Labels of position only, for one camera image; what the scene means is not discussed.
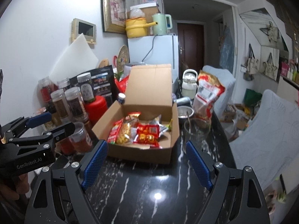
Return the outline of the person's left hand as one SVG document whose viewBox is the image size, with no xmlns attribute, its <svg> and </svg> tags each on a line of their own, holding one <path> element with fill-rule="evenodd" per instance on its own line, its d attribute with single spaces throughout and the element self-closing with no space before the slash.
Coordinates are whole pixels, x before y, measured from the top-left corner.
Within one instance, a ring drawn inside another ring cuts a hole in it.
<svg viewBox="0 0 299 224">
<path fill-rule="evenodd" d="M 1 183 L 1 201 L 16 201 L 20 195 L 28 193 L 29 189 L 28 174 L 22 174 L 18 176 L 16 182 L 10 183 L 8 186 Z"/>
</svg>

